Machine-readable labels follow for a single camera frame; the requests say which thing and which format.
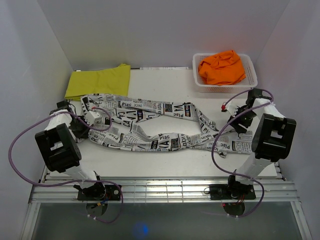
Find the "newspaper print trousers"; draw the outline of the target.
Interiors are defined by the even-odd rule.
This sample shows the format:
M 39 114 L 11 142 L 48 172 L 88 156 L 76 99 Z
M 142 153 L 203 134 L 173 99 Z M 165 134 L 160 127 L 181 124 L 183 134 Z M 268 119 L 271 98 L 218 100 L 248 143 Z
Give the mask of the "newspaper print trousers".
M 89 94 L 80 99 L 82 111 L 94 108 L 100 122 L 88 132 L 91 142 L 106 148 L 167 153 L 185 149 L 250 154 L 253 133 L 220 130 L 191 102 L 155 101 L 115 94 Z

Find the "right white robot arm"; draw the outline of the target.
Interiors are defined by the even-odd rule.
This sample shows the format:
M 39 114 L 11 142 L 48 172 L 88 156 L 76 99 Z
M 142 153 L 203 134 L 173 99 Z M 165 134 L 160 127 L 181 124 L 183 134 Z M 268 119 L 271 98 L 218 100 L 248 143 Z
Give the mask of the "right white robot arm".
M 228 121 L 238 134 L 244 134 L 255 117 L 259 119 L 251 143 L 252 153 L 228 177 L 225 191 L 232 199 L 253 192 L 253 180 L 272 163 L 288 157 L 297 126 L 294 119 L 285 117 L 277 110 L 270 92 L 252 88 L 246 93 L 245 105 L 236 106 L 228 100 L 221 107 L 222 112 L 230 114 Z

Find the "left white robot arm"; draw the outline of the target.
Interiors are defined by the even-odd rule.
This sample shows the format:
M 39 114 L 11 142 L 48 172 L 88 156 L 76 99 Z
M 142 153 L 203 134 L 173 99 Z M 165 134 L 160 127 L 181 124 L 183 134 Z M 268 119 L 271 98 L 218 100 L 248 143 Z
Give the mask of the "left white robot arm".
M 100 200 L 106 195 L 106 187 L 99 182 L 100 176 L 93 170 L 86 169 L 80 163 L 82 155 L 77 145 L 78 142 L 88 138 L 90 128 L 83 125 L 85 122 L 90 127 L 101 124 L 103 115 L 97 110 L 90 110 L 79 118 L 76 110 L 66 100 L 60 101 L 57 108 L 52 110 L 48 126 L 35 135 L 45 165 L 51 172 L 66 174 L 78 184 L 74 185 L 84 196 Z

